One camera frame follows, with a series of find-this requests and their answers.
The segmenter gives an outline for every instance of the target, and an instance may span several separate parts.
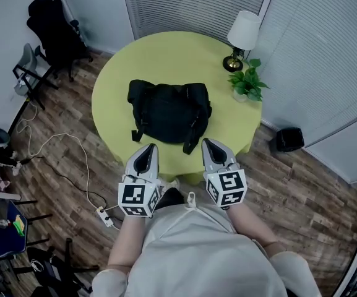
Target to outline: black trash can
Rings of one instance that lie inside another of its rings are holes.
[[[304,147],[302,130],[298,127],[288,127],[277,132],[269,141],[270,152],[292,152]]]

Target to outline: white flower pot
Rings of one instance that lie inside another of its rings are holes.
[[[248,99],[247,95],[240,95],[236,89],[233,89],[233,98],[238,102],[245,102]]]

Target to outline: green leaves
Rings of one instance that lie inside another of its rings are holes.
[[[234,72],[233,75],[239,79],[243,79],[243,77],[244,77],[244,73],[242,71]]]
[[[266,84],[264,84],[263,82],[258,82],[258,83],[257,83],[257,87],[270,89],[270,88],[269,88]]]
[[[260,66],[259,59],[244,60],[249,68],[245,71],[236,71],[229,75],[229,82],[240,95],[247,95],[252,101],[262,101],[262,88],[269,88],[259,80],[257,67]]]
[[[258,59],[258,58],[250,59],[249,63],[250,63],[250,66],[252,66],[252,67],[259,67],[260,59]]]
[[[250,89],[250,91],[247,94],[248,99],[252,100],[252,101],[262,101],[262,95],[260,93],[258,93],[257,90]]]

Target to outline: electrical cord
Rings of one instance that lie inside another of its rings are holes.
[[[90,192],[90,191],[89,191],[90,171],[89,171],[89,164],[88,164],[88,160],[87,160],[87,153],[86,153],[86,150],[84,149],[84,147],[83,147],[83,145],[82,145],[82,143],[81,143],[81,141],[79,140],[78,137],[73,136],[73,135],[68,134],[68,133],[54,134],[54,135],[52,135],[44,144],[42,144],[42,146],[40,147],[39,151],[37,151],[37,153],[32,154],[32,153],[30,152],[30,144],[31,144],[31,138],[32,138],[32,128],[31,128],[28,124],[26,124],[21,130],[19,130],[19,125],[20,125],[22,122],[24,122],[24,121],[25,121],[25,122],[33,121],[33,120],[35,119],[35,117],[37,116],[37,113],[38,113],[38,108],[37,108],[37,106],[35,106],[35,105],[34,105],[32,102],[30,102],[30,101],[29,101],[29,103],[35,108],[34,116],[33,116],[31,119],[24,119],[24,118],[22,118],[22,119],[17,123],[17,125],[16,125],[16,132],[17,132],[18,134],[22,133],[26,128],[29,128],[29,129],[30,129],[30,138],[28,139],[28,155],[29,155],[29,157],[31,157],[31,158],[30,158],[29,160],[33,159],[34,157],[37,157],[37,155],[38,155],[39,153],[41,153],[43,147],[44,147],[53,137],[69,136],[69,137],[71,137],[71,138],[73,138],[73,139],[76,139],[76,140],[78,141],[80,147],[81,147],[82,150],[84,151],[84,154],[85,154],[86,169],[87,169],[86,190],[83,190],[83,189],[81,189],[81,188],[78,188],[68,177],[65,177],[64,175],[59,174],[50,164],[47,164],[47,165],[49,165],[49,166],[53,169],[53,171],[54,171],[58,176],[62,176],[62,177],[64,177],[64,178],[68,179],[68,180],[72,183],[72,185],[74,185],[78,190],[80,190],[80,191],[82,191],[82,192],[86,192],[86,198],[87,198],[88,202],[89,202],[95,209],[98,209],[100,206],[95,205],[95,204],[90,200],[90,198],[89,198],[89,193],[96,194],[98,197],[102,198],[102,199],[105,201],[105,207],[107,207],[108,204],[107,204],[107,201],[106,201],[106,199],[105,199],[104,197],[102,197],[101,195],[97,194],[96,192]],[[117,205],[114,205],[114,206],[109,207],[109,208],[105,208],[105,207],[102,208],[102,210],[107,211],[107,210],[114,209],[114,208],[116,208],[116,207],[118,207],[118,206],[117,206]]]
[[[146,183],[152,184],[151,181],[146,180],[145,178],[135,177],[135,176],[130,175],[130,174],[123,174],[123,176],[122,176],[122,181],[124,181],[124,179],[125,179],[126,177],[130,178],[130,179],[132,180],[132,181],[131,181],[132,183],[135,183],[136,181],[144,181],[142,184],[146,184]]]
[[[54,173],[57,176],[63,177],[66,180],[68,180],[79,191],[86,192],[86,190],[78,187],[70,178],[68,178],[67,176],[64,176],[63,174],[60,174],[52,165],[50,165],[50,163],[48,162],[48,160],[45,157],[43,157],[43,156],[34,156],[33,158],[41,158],[45,162],[45,164],[48,165],[54,171]],[[108,206],[108,203],[107,203],[106,199],[103,196],[101,196],[100,194],[97,194],[96,192],[93,192],[93,191],[89,191],[89,194],[93,194],[93,195],[96,195],[97,197],[101,198],[103,200],[103,202],[104,202],[104,208],[106,208]]]

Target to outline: black backpack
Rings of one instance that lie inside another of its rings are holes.
[[[191,154],[209,123],[212,108],[204,84],[154,85],[144,80],[130,82],[129,103],[138,131],[165,143],[184,143],[183,151]]]

